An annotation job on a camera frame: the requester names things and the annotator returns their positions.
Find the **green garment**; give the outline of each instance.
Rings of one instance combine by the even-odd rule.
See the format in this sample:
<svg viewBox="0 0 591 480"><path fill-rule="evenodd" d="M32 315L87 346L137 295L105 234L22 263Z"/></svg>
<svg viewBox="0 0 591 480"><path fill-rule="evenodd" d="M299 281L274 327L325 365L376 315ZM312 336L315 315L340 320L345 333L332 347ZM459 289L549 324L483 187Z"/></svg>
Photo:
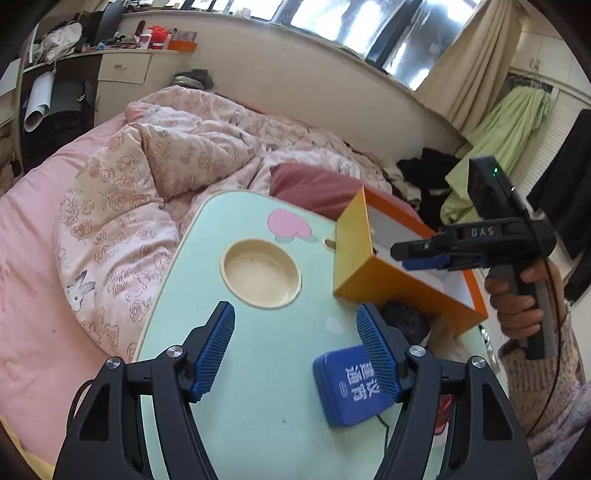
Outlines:
<svg viewBox="0 0 591 480"><path fill-rule="evenodd" d="M475 212L470 212L473 207L467 192L470 158L493 155L509 175L530 134L540 127L550 108L547 92L533 87L516 87L467 136L469 143L456 153L462 160L446 176L452 193L441 207L441 220L445 225L468 214L471 214L470 218L477 217Z"/></svg>

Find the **pink bed sheet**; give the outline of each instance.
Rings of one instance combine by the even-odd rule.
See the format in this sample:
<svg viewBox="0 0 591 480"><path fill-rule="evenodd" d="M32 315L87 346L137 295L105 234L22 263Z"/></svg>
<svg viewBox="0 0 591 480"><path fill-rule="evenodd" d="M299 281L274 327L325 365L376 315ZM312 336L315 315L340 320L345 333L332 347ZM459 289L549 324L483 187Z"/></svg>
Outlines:
<svg viewBox="0 0 591 480"><path fill-rule="evenodd" d="M55 463L78 387L106 354L79 326L57 276L53 228L73 177L123 114L66 145L0 197L0 415Z"/></svg>

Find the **white paper roll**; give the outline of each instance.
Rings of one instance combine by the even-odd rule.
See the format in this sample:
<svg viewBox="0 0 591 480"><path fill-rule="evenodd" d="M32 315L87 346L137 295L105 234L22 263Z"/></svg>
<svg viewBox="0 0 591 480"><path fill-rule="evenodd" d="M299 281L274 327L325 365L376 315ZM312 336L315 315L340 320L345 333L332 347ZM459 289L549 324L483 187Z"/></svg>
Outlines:
<svg viewBox="0 0 591 480"><path fill-rule="evenodd" d="M31 96L25 113L24 128L26 132L32 132L49 113L51 106L51 91L53 90L53 72L45 72L39 75L33 83Z"/></svg>

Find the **red pillow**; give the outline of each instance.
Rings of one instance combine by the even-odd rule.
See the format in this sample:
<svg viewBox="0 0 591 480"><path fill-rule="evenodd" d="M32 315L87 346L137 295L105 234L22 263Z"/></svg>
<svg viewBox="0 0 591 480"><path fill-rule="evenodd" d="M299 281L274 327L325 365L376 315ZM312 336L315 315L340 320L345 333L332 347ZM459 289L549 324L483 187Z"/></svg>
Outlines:
<svg viewBox="0 0 591 480"><path fill-rule="evenodd" d="M321 167L282 163L271 167L269 195L336 220L362 186L363 183L358 179ZM421 221L417 212L405 201L371 190Z"/></svg>

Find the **black cord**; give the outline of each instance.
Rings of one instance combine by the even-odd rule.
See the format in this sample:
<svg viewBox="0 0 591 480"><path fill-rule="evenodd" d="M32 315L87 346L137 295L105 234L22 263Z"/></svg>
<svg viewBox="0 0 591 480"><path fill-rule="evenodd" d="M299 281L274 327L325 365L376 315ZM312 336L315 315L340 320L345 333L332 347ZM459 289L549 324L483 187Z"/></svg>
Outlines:
<svg viewBox="0 0 591 480"><path fill-rule="evenodd" d="M76 395L74 395L74 400L72 400L72 404L70 405L70 411L68 412L68 419L66 421L66 431L70 430L70 424L72 423L72 420L74 420L74 415L76 414L76 407L78 406L78 402L80 401L80 397L84 393L84 390L86 390L88 388L88 386L93 381L94 381L94 379L92 379L92 380L86 380L80 386L80 388L76 392Z"/></svg>
<svg viewBox="0 0 591 480"><path fill-rule="evenodd" d="M550 401L552 400L552 396L554 395L554 391L556 390L556 385L558 384L558 378L560 376L560 361L562 359L562 332L561 332L562 325L560 324L560 310L558 308L558 296L556 295L556 285L554 283L554 278L552 276L552 272L550 271L550 264L548 263L548 259L544 255L544 247L542 246L542 242L540 241L540 237L538 237L533 225L531 224L531 219L529 218L529 215L528 215L528 218L526 219L526 221L527 221L527 224L530 226L532 233L534 234L535 240L538 242L538 247L540 247L542 259L544 260L544 266L546 267L546 272L548 273L548 278L550 279L550 292L551 292L550 294L552 295L552 300L554 301L554 309L555 309L554 313L556 314L556 323L557 323L557 327L558 327L558 356L556 359L557 362L556 362L556 373L554 374L554 382L552 383L552 388L550 389L550 395L548 395L548 400L546 400L546 404L544 405L544 408L542 408L542 412L540 413L540 416L535 421L532 428L530 428L530 431L525 435L526 437L529 437L531 435L531 433L535 430L535 428L538 426L538 424L540 423L544 414L546 413L546 410L548 409L548 406L550 405Z"/></svg>
<svg viewBox="0 0 591 480"><path fill-rule="evenodd" d="M389 434L390 434L390 425L388 425L384 419L382 417L380 417L379 415L376 415L376 417L378 418L379 422L384 425L384 427L386 427L386 438L384 439L384 456L386 456L386 452L388 451L388 438L389 438Z"/></svg>

